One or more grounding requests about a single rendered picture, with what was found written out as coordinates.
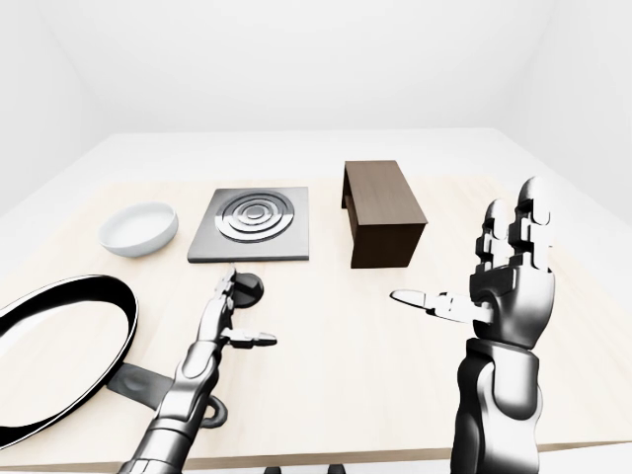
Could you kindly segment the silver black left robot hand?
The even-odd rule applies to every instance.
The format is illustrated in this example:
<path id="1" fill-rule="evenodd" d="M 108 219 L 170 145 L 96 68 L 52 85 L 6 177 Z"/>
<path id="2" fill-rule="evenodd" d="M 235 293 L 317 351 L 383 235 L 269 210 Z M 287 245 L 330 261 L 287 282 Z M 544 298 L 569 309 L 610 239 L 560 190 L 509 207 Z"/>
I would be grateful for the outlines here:
<path id="1" fill-rule="evenodd" d="M 234 278 L 238 272 L 231 267 L 214 289 L 207 301 L 198 327 L 199 341 L 214 342 L 220 347 L 229 344 L 235 349 L 269 347 L 277 343 L 277 338 L 268 333 L 233 327 L 232 317 L 236 309 L 232 300 Z"/>

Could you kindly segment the flat dark stove plate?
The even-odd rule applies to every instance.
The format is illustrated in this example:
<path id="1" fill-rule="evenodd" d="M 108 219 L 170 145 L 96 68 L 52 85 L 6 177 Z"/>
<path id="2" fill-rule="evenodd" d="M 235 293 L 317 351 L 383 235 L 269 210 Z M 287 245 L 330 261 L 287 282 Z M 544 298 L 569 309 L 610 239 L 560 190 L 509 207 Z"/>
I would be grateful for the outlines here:
<path id="1" fill-rule="evenodd" d="M 307 261 L 306 187 L 217 189 L 188 251 L 188 261 Z"/>

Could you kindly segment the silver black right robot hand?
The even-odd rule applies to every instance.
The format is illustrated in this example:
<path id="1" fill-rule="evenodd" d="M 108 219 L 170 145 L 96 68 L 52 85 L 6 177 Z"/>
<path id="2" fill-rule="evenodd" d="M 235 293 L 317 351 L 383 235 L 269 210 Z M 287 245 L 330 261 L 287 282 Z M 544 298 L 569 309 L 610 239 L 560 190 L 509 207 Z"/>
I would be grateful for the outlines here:
<path id="1" fill-rule="evenodd" d="M 469 278 L 467 297 L 410 289 L 396 289 L 390 297 L 438 318 L 471 323 L 480 339 L 531 350 L 554 304 L 552 244 L 549 196 L 544 181 L 532 177 L 520 189 L 512 222 L 504 201 L 489 204 L 476 239 L 480 263 Z"/>

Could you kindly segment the white round bowl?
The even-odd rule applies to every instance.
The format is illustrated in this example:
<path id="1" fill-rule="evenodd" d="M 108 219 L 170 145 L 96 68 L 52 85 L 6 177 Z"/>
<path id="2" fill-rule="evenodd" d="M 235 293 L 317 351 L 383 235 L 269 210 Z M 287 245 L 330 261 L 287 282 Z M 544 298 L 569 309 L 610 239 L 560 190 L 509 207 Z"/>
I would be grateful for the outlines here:
<path id="1" fill-rule="evenodd" d="M 99 243 L 111 253 L 137 258 L 152 254 L 175 237 L 176 210 L 160 201 L 144 201 L 113 214 L 99 229 Z"/>

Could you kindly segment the black frying pan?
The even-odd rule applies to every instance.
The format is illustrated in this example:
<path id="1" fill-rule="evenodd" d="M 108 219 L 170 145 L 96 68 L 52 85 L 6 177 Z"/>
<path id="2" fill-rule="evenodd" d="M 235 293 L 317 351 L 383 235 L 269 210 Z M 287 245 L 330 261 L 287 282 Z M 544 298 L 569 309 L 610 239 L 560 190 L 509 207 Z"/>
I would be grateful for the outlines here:
<path id="1" fill-rule="evenodd" d="M 6 333 L 20 321 L 43 310 L 83 301 L 111 303 L 122 309 L 127 319 L 127 335 L 122 348 L 105 373 L 100 375 L 97 381 L 69 407 L 32 424 L 19 427 L 0 426 L 0 449 L 16 444 L 69 416 L 104 385 L 114 384 L 117 387 L 117 393 L 154 409 L 155 414 L 165 394 L 173 385 L 175 377 L 173 379 L 164 377 L 123 362 L 123 357 L 127 355 L 135 336 L 138 323 L 138 302 L 131 288 L 113 276 L 68 278 L 19 298 L 0 310 L 0 335 Z M 212 378 L 214 386 L 218 378 L 218 367 L 223 347 L 217 345 L 217 370 Z M 227 418 L 226 407 L 211 394 L 213 388 L 208 395 L 206 410 L 199 429 L 215 428 Z"/>

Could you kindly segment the round black stove knob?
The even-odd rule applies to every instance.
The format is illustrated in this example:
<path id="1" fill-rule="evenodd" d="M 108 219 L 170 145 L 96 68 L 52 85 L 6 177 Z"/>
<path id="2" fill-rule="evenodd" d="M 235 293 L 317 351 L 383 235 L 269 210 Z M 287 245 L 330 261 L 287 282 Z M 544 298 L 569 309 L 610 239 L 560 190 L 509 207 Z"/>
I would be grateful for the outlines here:
<path id="1" fill-rule="evenodd" d="M 264 294 L 263 281 L 250 273 L 237 273 L 234 278 L 232 300 L 235 308 L 249 308 L 257 304 Z"/>

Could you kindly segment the dark brown wooden box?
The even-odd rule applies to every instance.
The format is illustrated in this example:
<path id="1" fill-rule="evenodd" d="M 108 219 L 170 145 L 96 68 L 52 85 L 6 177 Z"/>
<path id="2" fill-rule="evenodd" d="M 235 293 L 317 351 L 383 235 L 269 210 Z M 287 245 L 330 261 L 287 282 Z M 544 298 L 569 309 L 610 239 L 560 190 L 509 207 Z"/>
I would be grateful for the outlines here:
<path id="1" fill-rule="evenodd" d="M 350 219 L 353 269 L 410 265 L 428 220 L 396 161 L 347 161 L 342 208 Z"/>

